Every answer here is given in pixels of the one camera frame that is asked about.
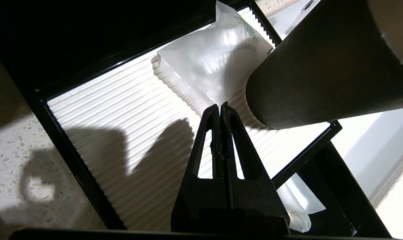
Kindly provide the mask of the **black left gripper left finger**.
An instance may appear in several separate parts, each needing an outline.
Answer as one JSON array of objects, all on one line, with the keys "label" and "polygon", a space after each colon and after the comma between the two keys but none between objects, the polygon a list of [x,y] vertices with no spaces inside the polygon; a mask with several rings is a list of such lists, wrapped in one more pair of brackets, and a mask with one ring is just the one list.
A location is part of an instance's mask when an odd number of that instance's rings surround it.
[{"label": "black left gripper left finger", "polygon": [[[207,132],[211,132],[212,178],[198,177]],[[171,230],[218,232],[216,217],[228,206],[225,158],[218,105],[206,108],[200,120],[189,161],[171,214]]]}]

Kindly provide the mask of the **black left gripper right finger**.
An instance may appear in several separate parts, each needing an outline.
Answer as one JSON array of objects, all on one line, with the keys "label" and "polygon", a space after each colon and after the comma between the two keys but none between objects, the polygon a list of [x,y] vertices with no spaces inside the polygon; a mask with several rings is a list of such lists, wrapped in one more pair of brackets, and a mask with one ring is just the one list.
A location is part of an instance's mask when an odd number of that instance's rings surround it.
[{"label": "black left gripper right finger", "polygon": [[238,114],[221,105],[227,209],[244,234],[288,234],[289,215]]}]

